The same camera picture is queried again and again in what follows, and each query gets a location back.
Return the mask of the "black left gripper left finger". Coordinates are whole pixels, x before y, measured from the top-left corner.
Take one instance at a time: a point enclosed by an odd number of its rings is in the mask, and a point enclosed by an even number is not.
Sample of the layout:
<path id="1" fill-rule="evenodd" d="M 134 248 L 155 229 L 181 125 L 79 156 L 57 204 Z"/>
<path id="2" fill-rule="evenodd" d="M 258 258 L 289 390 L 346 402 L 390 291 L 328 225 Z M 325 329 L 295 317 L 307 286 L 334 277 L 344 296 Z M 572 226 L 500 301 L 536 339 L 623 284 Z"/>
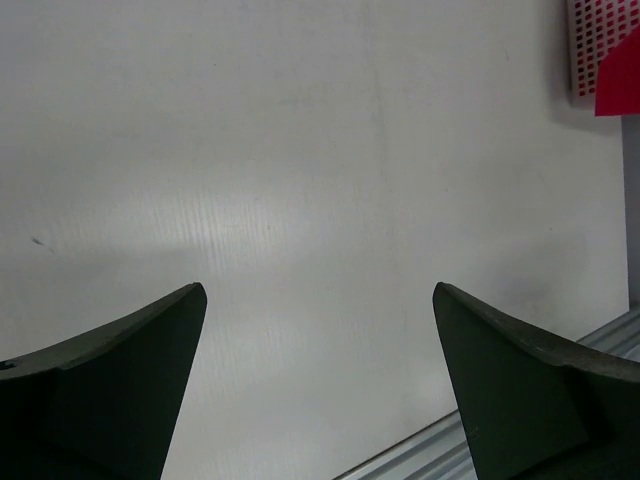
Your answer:
<path id="1" fill-rule="evenodd" d="M 2 361 L 2 478 L 160 478 L 206 306 L 203 286 L 192 283 Z"/>

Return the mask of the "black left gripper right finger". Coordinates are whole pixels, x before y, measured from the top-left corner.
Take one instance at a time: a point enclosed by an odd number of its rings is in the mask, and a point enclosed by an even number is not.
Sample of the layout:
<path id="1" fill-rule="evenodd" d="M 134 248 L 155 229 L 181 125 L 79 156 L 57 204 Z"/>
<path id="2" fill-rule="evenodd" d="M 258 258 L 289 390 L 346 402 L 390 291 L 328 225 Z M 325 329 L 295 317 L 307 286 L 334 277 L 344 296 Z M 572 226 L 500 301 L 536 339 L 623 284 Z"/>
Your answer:
<path id="1" fill-rule="evenodd" d="M 639 365 L 440 282 L 437 331 L 480 479 L 636 479 Z"/>

